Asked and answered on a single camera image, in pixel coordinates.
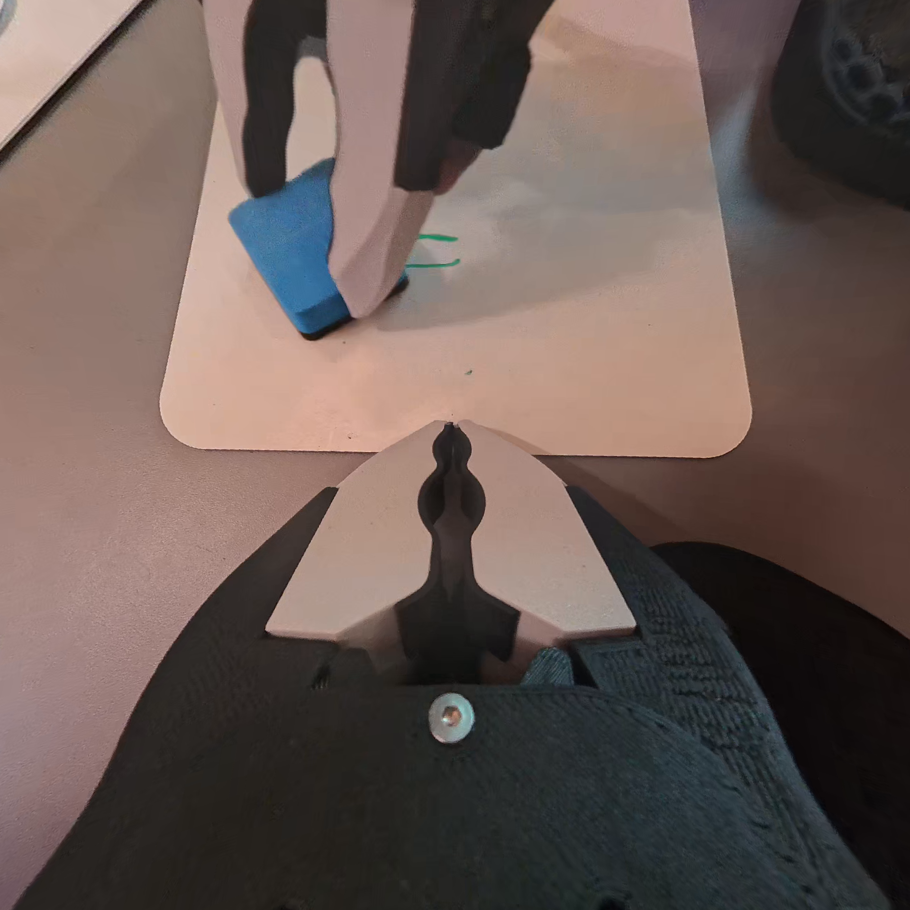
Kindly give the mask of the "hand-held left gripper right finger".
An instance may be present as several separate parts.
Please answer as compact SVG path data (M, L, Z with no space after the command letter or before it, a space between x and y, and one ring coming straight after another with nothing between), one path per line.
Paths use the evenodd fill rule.
M503 663L545 647L636 631L636 620L575 508L567 486L525 449L460 423L478 619Z

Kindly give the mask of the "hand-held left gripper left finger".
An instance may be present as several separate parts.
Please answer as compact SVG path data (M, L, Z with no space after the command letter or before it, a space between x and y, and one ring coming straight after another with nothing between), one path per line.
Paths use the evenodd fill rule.
M419 495L438 468L430 423L364 461L339 484L267 622L269 635L406 660L395 606L430 577L433 543Z

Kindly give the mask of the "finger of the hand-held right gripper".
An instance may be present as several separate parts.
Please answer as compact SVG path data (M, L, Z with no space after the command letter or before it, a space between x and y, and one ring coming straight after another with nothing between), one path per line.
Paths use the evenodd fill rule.
M321 63L337 100L328 65L328 2L206 1L204 26L237 175L251 198L267 197L288 180L293 81L302 58Z
M328 270L353 319L398 286L434 199L501 146L551 1L331 1Z

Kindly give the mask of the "blue whiteboard eraser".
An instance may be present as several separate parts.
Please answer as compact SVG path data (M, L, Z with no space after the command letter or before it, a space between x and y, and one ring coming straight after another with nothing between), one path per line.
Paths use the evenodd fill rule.
M326 157L277 192L246 199L228 215L257 273L292 327L308 340L359 320L328 268L335 164L334 156Z

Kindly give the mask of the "white whiteboard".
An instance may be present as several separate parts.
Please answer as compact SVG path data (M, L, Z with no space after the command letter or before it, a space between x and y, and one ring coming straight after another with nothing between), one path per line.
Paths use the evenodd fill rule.
M228 223L216 108L160 393L197 449L371 452L465 419L556 456L713 458L752 422L690 5L555 2L506 143L405 293L316 341Z

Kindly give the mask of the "white table sign stand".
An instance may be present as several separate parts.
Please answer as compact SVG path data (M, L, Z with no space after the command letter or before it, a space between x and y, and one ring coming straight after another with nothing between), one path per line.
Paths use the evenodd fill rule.
M1 146L138 6L138 1L1 3Z

